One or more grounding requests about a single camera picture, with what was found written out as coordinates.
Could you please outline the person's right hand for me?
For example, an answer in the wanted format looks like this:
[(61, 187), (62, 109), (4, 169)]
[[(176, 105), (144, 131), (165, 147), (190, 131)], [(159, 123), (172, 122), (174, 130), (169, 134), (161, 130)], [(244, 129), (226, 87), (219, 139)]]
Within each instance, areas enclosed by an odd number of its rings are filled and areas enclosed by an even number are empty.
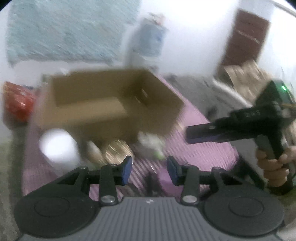
[(265, 151), (256, 150), (257, 165), (263, 170), (263, 176), (271, 187), (280, 187), (285, 184), (290, 173), (284, 165), (295, 162), (295, 146), (288, 147), (279, 159), (268, 159)]

